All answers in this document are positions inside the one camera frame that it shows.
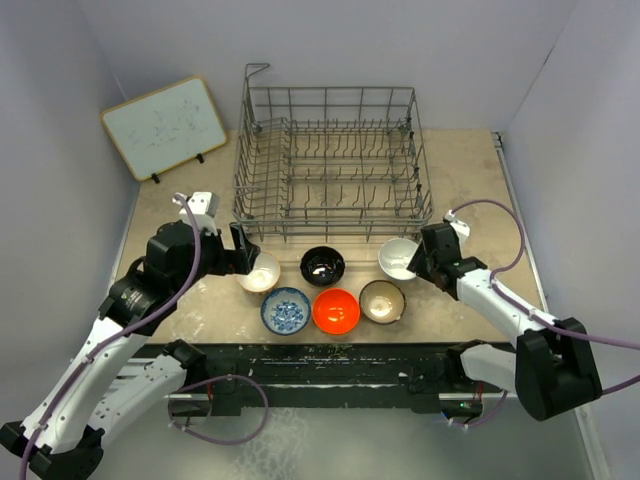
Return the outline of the white ceramic bowl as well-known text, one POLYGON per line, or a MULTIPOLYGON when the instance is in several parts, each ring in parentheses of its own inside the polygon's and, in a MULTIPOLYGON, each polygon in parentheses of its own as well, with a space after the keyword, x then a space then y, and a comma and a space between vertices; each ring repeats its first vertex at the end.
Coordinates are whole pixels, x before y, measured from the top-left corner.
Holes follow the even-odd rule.
POLYGON ((408 265, 418 249, 418 244, 407 238, 393 238, 385 242, 378 252, 378 263, 382 271, 392 279, 413 280, 416 274, 408 265))

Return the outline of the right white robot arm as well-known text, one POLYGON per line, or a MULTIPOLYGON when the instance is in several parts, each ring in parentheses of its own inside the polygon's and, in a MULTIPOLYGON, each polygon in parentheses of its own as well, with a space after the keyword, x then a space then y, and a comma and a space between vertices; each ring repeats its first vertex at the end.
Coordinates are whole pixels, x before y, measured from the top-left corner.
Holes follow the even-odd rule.
POLYGON ((586 330, 525 302, 475 257, 463 257, 468 227, 455 221, 428 225, 408 269, 470 307, 512 346, 504 351, 474 340, 449 349, 446 383, 467 391, 478 381, 517 395, 524 410, 547 420, 602 397, 603 387, 586 330))

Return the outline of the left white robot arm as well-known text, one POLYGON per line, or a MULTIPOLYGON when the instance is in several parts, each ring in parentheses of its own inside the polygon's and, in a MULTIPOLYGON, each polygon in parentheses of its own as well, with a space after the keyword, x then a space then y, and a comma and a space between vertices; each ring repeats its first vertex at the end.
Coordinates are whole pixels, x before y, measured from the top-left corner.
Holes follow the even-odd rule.
POLYGON ((86 479, 108 441, 162 396, 194 392, 206 378, 206 356, 184 340, 165 346, 149 372, 114 394, 107 390, 129 359, 207 275, 247 275, 260 253, 243 228, 230 226, 225 249, 212 226, 183 221, 162 225, 144 256, 116 281, 99 308, 89 336, 54 389, 36 410, 1 428, 1 444, 21 460, 19 476, 86 479))

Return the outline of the beige white bowl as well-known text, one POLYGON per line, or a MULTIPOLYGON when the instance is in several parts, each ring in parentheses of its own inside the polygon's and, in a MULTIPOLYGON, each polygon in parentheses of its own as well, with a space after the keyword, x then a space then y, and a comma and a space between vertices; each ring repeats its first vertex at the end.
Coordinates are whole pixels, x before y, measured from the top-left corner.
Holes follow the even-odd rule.
POLYGON ((247 275, 237 275, 240 287, 251 294, 265 294, 275 288, 281 276, 279 261, 270 253, 261 252, 254 268, 247 275))

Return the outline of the blue white patterned bowl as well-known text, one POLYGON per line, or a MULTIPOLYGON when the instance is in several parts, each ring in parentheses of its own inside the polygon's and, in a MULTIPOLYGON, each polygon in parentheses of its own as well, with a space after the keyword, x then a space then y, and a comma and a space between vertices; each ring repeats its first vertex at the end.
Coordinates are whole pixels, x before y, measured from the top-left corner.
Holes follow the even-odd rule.
POLYGON ((311 303, 299 289, 281 287, 264 299, 260 317, 268 331, 280 336, 294 335, 311 320, 311 303))

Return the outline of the brown rimmed cream bowl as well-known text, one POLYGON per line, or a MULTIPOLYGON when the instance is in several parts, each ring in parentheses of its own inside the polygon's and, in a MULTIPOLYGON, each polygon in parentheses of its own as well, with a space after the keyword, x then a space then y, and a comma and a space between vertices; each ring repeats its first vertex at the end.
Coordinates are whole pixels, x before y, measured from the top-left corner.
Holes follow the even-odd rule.
POLYGON ((390 325, 402 318, 407 300, 402 290, 392 282, 374 280, 361 290, 359 305, 362 315, 368 320, 390 325))

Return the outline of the black glossy bowl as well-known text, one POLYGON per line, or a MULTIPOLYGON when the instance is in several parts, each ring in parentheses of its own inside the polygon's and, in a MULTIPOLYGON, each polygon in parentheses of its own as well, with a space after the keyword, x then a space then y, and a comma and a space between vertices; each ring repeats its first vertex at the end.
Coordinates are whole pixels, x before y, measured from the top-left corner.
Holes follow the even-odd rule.
POLYGON ((300 260, 303 279, 314 287, 325 288, 337 284, 345 269, 346 262, 341 253, 329 246, 313 247, 300 260))

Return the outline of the orange bowl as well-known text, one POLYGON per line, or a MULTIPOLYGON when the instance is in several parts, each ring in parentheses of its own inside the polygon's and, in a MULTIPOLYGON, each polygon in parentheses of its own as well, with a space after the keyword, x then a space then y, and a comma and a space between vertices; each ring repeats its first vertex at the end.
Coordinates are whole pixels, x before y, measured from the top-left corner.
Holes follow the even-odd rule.
POLYGON ((312 305, 315 325, 324 333, 344 335, 351 332, 360 320, 360 305, 356 297, 341 288, 322 291, 312 305))

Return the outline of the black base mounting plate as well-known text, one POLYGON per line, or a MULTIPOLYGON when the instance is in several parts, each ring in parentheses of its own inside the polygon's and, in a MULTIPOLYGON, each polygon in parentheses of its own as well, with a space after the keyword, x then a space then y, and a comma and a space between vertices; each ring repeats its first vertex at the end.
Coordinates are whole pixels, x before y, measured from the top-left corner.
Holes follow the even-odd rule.
POLYGON ((449 343, 201 344, 206 356, 197 379, 233 380, 175 395, 214 416, 245 408, 408 409, 460 412, 498 388, 457 380, 449 343))

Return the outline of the small whiteboard with wood frame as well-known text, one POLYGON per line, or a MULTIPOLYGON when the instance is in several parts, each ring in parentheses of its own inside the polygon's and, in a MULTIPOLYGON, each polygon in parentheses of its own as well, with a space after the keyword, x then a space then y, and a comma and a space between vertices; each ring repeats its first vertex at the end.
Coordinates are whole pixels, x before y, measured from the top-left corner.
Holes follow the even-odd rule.
POLYGON ((140 182, 156 180, 228 140, 209 89, 199 76, 105 110, 101 122, 140 182))

